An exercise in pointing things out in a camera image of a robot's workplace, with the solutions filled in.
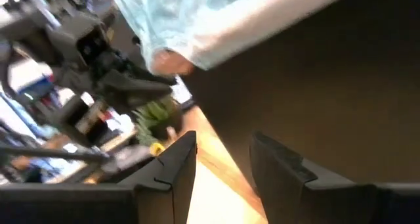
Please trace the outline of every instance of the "metal rod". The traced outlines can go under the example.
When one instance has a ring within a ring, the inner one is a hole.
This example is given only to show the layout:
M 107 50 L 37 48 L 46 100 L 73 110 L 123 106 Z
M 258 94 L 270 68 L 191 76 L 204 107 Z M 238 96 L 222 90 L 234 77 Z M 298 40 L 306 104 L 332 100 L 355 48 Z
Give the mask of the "metal rod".
M 28 148 L 0 145 L 0 154 L 10 154 L 17 156 L 31 156 L 39 158 L 63 158 L 66 160 L 81 160 L 84 162 L 104 162 L 110 156 L 107 154 L 89 154 L 86 152 L 66 152 L 47 148 Z

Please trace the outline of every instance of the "black panel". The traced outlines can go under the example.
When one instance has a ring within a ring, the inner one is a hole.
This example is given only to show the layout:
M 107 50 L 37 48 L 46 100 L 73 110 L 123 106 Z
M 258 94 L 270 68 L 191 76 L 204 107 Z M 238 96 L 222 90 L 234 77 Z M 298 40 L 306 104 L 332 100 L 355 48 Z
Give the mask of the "black panel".
M 358 185 L 303 162 L 264 135 L 256 134 L 254 140 L 253 177 L 269 223 L 370 223 L 378 196 L 374 185 Z
M 181 137 L 117 185 L 0 187 L 3 223 L 186 223 L 196 174 L 196 133 Z
M 381 185 L 372 223 L 420 223 L 420 184 Z
M 86 65 L 91 65 L 101 53 L 109 48 L 102 31 L 98 27 L 79 39 L 76 47 Z

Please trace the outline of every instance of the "wooden surface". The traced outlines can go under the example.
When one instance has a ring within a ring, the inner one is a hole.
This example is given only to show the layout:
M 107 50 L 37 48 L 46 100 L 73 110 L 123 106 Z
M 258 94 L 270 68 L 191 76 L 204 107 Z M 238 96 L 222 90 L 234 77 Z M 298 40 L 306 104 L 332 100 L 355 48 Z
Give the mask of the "wooden surface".
M 197 106 L 184 116 L 184 130 L 198 136 L 198 163 L 190 224 L 267 223 L 261 200 Z

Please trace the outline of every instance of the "brown wall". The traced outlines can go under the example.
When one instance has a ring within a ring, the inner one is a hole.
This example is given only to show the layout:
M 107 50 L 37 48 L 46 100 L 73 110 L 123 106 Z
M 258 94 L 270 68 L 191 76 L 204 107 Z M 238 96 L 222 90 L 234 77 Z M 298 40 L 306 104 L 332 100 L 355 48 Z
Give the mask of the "brown wall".
M 420 181 L 418 0 L 342 0 L 184 80 L 249 179 L 260 130 L 355 181 Z

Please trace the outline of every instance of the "yellow object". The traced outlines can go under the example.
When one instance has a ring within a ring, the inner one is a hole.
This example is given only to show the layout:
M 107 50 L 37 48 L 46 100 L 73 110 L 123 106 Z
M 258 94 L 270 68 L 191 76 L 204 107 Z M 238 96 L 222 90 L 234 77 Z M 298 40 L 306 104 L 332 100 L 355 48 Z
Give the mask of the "yellow object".
M 94 179 L 87 179 L 85 182 L 85 184 L 96 184 L 96 181 Z
M 153 143 L 150 146 L 150 154 L 153 156 L 158 156 L 165 150 L 165 147 L 161 143 Z

